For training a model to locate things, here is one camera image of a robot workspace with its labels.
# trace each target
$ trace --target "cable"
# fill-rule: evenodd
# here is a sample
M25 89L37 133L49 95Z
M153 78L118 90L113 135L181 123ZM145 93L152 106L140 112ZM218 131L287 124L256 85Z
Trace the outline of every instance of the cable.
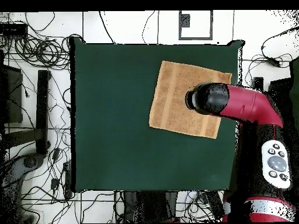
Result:
M41 30L35 30L34 28L31 27L31 25L28 22L26 23L21 20L18 21L11 20L10 22L23 23L28 25L38 37L37 38L32 36L31 34L28 34L28 37L26 38L15 39L15 45L14 45L14 49L16 50L16 53L21 57L21 59L15 59L15 60L26 61L27 63L29 63L34 67L52 68L55 70L63 70L63 69L68 70L69 38L79 37L83 43L86 43L83 40L83 38L78 34L71 34L68 37L45 36L39 33ZM61 44L58 44L56 42L57 38L62 39ZM7 43L8 42L6 40L2 41L2 45L7 45Z
M271 36L270 38L267 38L267 39L263 42L263 44L262 44L262 46L261 46L260 49L261 49L261 51L262 51L262 55L263 55L263 57L264 57L265 59L267 59L267 62L268 62L269 64L271 64L271 65L273 65L273 66L276 66L276 67L278 67L278 68L287 68L287 67L288 67L288 66L286 66L286 67L281 67L279 61L276 60L276 58L272 58L272 57L267 57L267 56L265 56L263 50L264 50L264 48L265 48L265 43L266 43L268 40L270 40L270 39L272 39L272 38L275 38L275 37L277 37L277 36L284 35L284 34L286 34L286 33L288 33L288 32L295 31L295 30L299 30L299 26L298 26L298 27L292 27L291 29L288 29L288 30L283 31L283 32L281 32L281 33L279 33L279 34L276 34L276 35L274 35L274 36ZM291 60L293 60L291 54L287 53L287 54L284 54L284 55L289 55L289 56L291 57Z
M276 59L280 59L280 60L281 60L281 64L279 64L279 68L287 68L287 67L290 66L290 65L288 65L288 66L282 66L282 65L283 65L283 59L282 59L281 57L284 56L284 55L289 55L289 56L292 58L291 54L288 54L288 53L285 53L285 54L283 54L283 55L281 55L281 56L279 56L279 57L273 58L274 60L276 60ZM252 65L254 62L255 62L255 63L258 63L258 64L251 68L251 65ZM245 77L244 77L244 81L245 81L245 83L246 83L250 88L252 88L252 85L253 85L253 78L252 78L252 75L251 75L251 70L253 70L255 67L257 67L258 65L260 65L260 64L262 64L262 63L265 63L265 62L269 62L269 60L268 60L266 57L264 57L262 54L254 55L254 56L251 58L251 63L249 64L248 72L246 73L246 75L245 75ZM249 74L250 77L251 77L251 84L249 84L249 83L247 82L247 80L246 80L248 74Z
M148 19L149 19L155 12L156 12L156 11L154 10L153 13L148 17ZM148 19L147 19L147 21L146 21L146 23L145 23L145 25L144 25L143 31L142 31L142 39L143 39L144 44L146 44L146 43L145 43L145 40L144 40L144 38L143 38L143 33L144 33L145 27L146 27L146 25L147 25Z
M72 205L72 202L71 202L71 204L69 204L69 205L67 205L67 206L64 206L63 209L59 211L59 213L53 218L52 222L50 222L49 224L53 224L54 222L58 221L58 219L55 220L55 218L56 218L60 213L62 213L66 208L68 208L67 211L64 212L64 214L61 214L61 216L60 216L60 219L61 219L61 217L63 217L63 216L68 212L68 210L70 209L71 205Z
M37 222L36 222L36 224L38 224L38 222L40 221L40 214L39 213L37 213L37 212L35 212L35 211L30 211L30 210L28 210L28 209L25 209L24 207L22 207L21 206L21 208L24 210L24 211L28 211L28 212L30 212L30 213L34 213L34 214L36 214L39 218L38 218L38 220L37 220Z
M104 23L104 20L103 20L103 18L102 18L102 15L101 15L100 11L99 11L99 14L100 14L100 19L102 20L104 29L106 30L106 33L108 34L109 38L111 39L112 44L115 44L115 42L113 41L113 39L111 38L110 34L109 34L108 31L107 31L106 25L105 25L105 23Z
M25 12L25 18L26 18L27 23L29 24L28 19L27 19L27 12ZM44 27L43 29L41 29L41 30L35 30L35 31L36 31L36 32L44 31L47 27L49 27L49 25L53 22L54 19L55 19L55 13L53 12L53 18L52 18L52 20L49 22L49 24L48 24L46 27Z
M65 89L64 92L63 92L63 94L62 94L62 99L63 99L64 103L69 104L69 105L70 105L70 103L65 100L64 94L66 93L66 91L68 91L70 89L71 89L70 87L68 89Z
M83 221L84 221L84 212L87 211L88 209L90 209L95 204L95 202L96 202L96 200L97 200L98 197L103 196L103 195L104 196L112 196L113 194L114 193L111 193L111 194L105 194L105 193L98 194L96 196L95 200L93 200L93 203L91 204L91 206L89 206L88 208L86 208L86 209L83 210L81 223L83 223Z

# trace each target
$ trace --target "wire bundle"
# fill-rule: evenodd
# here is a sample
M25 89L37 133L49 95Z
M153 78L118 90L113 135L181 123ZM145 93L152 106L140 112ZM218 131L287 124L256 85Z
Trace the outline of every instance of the wire bundle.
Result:
M177 212L184 212L183 217L189 218L189 222L218 222L213 219L213 214L211 213L210 207L208 207L208 202L204 199L204 192L197 191L194 198L190 196L190 192L191 191L187 192L184 210ZM204 216L196 216L199 210L204 213Z

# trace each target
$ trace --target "green mat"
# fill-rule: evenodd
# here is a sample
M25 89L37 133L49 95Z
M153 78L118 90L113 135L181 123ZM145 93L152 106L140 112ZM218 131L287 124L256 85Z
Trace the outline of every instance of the green mat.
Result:
M76 191L228 188L235 121L222 119L210 139L151 128L148 120L162 60L232 73L236 85L242 41L74 44Z

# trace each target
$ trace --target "towel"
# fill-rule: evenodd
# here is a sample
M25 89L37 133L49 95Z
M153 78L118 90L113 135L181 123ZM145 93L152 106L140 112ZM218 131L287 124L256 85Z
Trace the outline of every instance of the towel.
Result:
M202 115L185 104L187 91L199 83L231 83L231 73L162 61L149 115L149 126L197 137L216 139L220 117Z

